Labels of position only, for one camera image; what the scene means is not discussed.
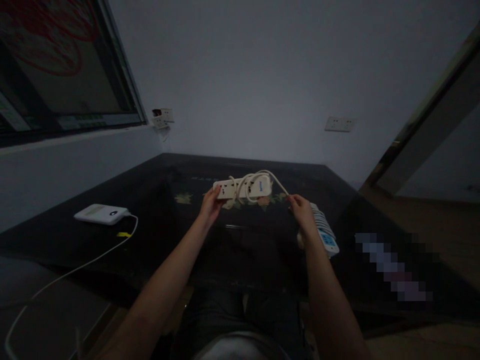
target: hand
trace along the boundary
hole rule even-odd
[[[203,197],[201,203],[199,218],[205,221],[208,227],[211,227],[217,217],[219,216],[220,209],[225,204],[225,200],[218,200],[217,196],[220,194],[220,186],[217,186],[214,190],[213,187]]]
[[[314,212],[310,206],[310,201],[300,195],[290,195],[288,200],[291,202],[291,211],[296,221],[300,224],[301,230],[307,234],[316,234],[317,225],[315,225]]]

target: window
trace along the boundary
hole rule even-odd
[[[0,147],[145,124],[105,0],[0,3]]]

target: wall socket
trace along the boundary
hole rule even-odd
[[[349,133],[356,122],[356,119],[330,116],[326,122],[325,131]]]
[[[161,117],[167,123],[174,123],[174,111],[172,109],[161,108]]]
[[[153,126],[155,126],[159,130],[170,127],[170,125],[163,119],[162,116],[152,117],[151,122],[152,122]]]

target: pixelated blur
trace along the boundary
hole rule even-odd
[[[360,244],[364,254],[368,254],[370,263],[376,264],[376,271],[383,273],[383,281],[390,283],[390,289],[397,293],[398,301],[432,301],[433,294],[425,291],[425,283],[413,279],[405,263],[398,261],[398,254],[390,251],[390,244],[378,242],[378,234],[357,233],[355,243]]]

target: charging cable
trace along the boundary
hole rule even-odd
[[[69,271],[67,272],[66,274],[56,278],[55,280],[53,280],[52,282],[50,282],[49,284],[45,285],[44,287],[42,287],[39,291],[37,291],[35,293],[35,295],[33,295],[31,298],[30,298],[30,302],[35,299],[38,295],[40,295],[44,290],[48,289],[50,286],[52,286],[53,284],[55,284],[56,282],[66,278],[67,276],[75,273],[76,271],[80,270],[80,269],[83,269],[84,267],[96,262],[98,259],[101,259],[103,258],[105,255],[107,255],[108,253],[112,252],[113,250],[115,250],[116,248],[122,246],[123,244],[125,244],[132,236],[133,234],[135,233],[135,230],[137,230],[137,226],[139,224],[139,218],[136,217],[135,215],[132,215],[131,213],[129,212],[126,212],[125,213],[125,216],[131,216],[133,218],[136,219],[136,222],[135,222],[135,227],[133,228],[133,231],[131,232],[130,236],[127,236],[125,240],[121,241],[120,243],[118,243],[117,245],[115,245],[114,247],[112,247],[110,250],[107,250],[106,252],[104,252],[102,255],[94,258],[93,260],[73,269],[72,271]],[[19,322],[20,318],[22,317],[22,315],[24,314],[25,310],[28,308],[28,305],[25,305],[21,311],[18,313],[18,315],[16,316],[15,320],[13,321],[13,323],[11,324],[10,326],[10,330],[8,330],[8,333],[6,335],[6,338],[5,338],[5,351],[8,355],[8,357],[10,358],[10,360],[19,360],[19,358],[15,355],[12,347],[10,346],[10,338],[12,337],[12,334],[14,332],[14,329],[15,329],[15,326],[17,325],[17,323]],[[80,334],[79,334],[79,331],[78,331],[78,328],[75,328],[75,337],[76,337],[76,343],[77,343],[77,354],[80,355],[80,352],[79,352],[79,346],[80,346]]]
[[[233,182],[233,193],[235,194],[235,198],[240,202],[240,204],[243,204],[244,202],[240,199],[240,190],[242,189],[242,186],[245,184],[245,180],[246,180],[246,183],[249,184],[249,183],[254,183],[255,180],[263,175],[267,175],[267,176],[271,176],[272,178],[275,179],[275,181],[277,182],[278,186],[281,187],[281,189],[285,192],[285,194],[287,196],[289,196],[289,192],[287,190],[285,190],[285,188],[283,187],[283,185],[280,183],[280,181],[277,179],[277,177],[270,171],[268,170],[260,170],[260,171],[257,171],[256,173],[249,173],[247,175],[245,175],[244,177],[241,178],[240,182],[237,184],[237,182],[235,181],[235,178],[233,176],[229,176],[228,178]],[[246,195],[246,199],[251,202],[251,203],[258,203],[259,201],[256,200],[256,199],[251,199],[250,196],[249,196],[249,192],[248,191],[245,191],[245,195]]]

